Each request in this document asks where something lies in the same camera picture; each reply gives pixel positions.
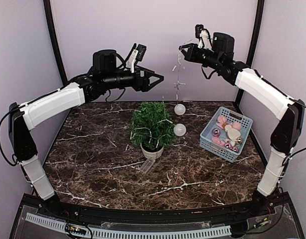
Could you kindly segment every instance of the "white perforated strip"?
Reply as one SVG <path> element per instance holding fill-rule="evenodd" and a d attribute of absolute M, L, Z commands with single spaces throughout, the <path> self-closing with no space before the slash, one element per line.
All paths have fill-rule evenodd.
<path fill-rule="evenodd" d="M 65 233 L 65 222 L 63 220 L 56 221 L 53 219 L 45 218 L 39 215 L 27 213 L 26 221 L 40 225 L 45 228 L 52 229 L 57 232 Z M 210 239 L 223 236 L 230 236 L 230 226 L 184 231 L 184 232 L 165 232 L 165 233 L 145 233 L 145 232 L 124 232 L 124 231 L 111 231 L 104 229 L 97 229 L 90 227 L 94 239 Z M 84 238 L 90 238 L 90 232 Z"/>

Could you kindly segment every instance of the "clear plastic piece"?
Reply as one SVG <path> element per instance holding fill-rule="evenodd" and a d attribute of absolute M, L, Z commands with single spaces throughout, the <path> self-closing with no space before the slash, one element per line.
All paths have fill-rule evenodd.
<path fill-rule="evenodd" d="M 147 159 L 140 168 L 141 173 L 147 173 L 155 163 L 155 159 Z"/>

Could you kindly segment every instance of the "basket handle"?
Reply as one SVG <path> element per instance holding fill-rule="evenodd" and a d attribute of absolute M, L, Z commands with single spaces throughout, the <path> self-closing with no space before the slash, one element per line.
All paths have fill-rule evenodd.
<path fill-rule="evenodd" d="M 224 150 L 224 151 L 227 151 L 227 148 L 225 148 L 225 147 L 223 147 L 223 146 L 221 146 L 221 145 L 219 145 L 219 144 L 216 144 L 216 143 L 214 143 L 214 142 L 211 142 L 211 147 L 212 147 L 212 148 L 215 148 L 215 149 L 217 149 L 217 150 Z"/>
<path fill-rule="evenodd" d="M 236 112 L 234 112 L 234 111 L 231 111 L 231 112 L 229 113 L 229 115 L 230 115 L 230 116 L 237 116 L 237 117 L 239 117 L 239 118 L 241 118 L 241 119 L 244 117 L 242 114 L 236 113 Z"/>

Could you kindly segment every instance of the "potted plant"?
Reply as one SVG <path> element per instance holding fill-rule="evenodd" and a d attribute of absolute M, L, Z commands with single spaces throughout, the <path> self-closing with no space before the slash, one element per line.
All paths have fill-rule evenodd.
<path fill-rule="evenodd" d="M 141 147 L 147 159 L 157 159 L 164 147 L 172 145 L 175 140 L 173 129 L 165 104 L 144 102 L 133 113 L 130 139 Z"/>

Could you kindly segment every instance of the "white wall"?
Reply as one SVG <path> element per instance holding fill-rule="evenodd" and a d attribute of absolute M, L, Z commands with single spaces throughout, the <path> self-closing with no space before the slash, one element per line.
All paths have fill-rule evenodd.
<path fill-rule="evenodd" d="M 285 93 L 306 103 L 306 0 L 266 1 L 253 68 Z M 254 120 L 253 130 L 269 157 L 270 135 L 278 121 L 248 94 L 241 109 Z M 295 151 L 305 146 L 306 115 Z M 290 193 L 306 236 L 306 151 L 290 162 L 282 185 Z"/>
<path fill-rule="evenodd" d="M 88 71 L 92 55 L 116 49 L 126 57 L 133 43 L 148 47 L 144 67 L 165 76 L 148 93 L 127 89 L 121 101 L 175 100 L 179 45 L 195 39 L 195 25 L 235 37 L 235 59 L 246 61 L 256 12 L 256 0 L 54 0 L 53 15 L 67 75 Z M 222 78 L 204 79 L 200 64 L 182 60 L 180 100 L 234 101 L 237 89 Z M 119 95 L 114 90 L 112 99 Z"/>
<path fill-rule="evenodd" d="M 11 103 L 22 103 L 61 86 L 44 16 L 43 1 L 0 1 L 0 119 Z M 41 161 L 65 115 L 41 124 L 32 134 Z M 8 158 L 12 150 L 7 121 L 1 128 Z M 9 238 L 23 193 L 30 193 L 23 173 L 9 166 L 0 154 L 0 239 Z"/>

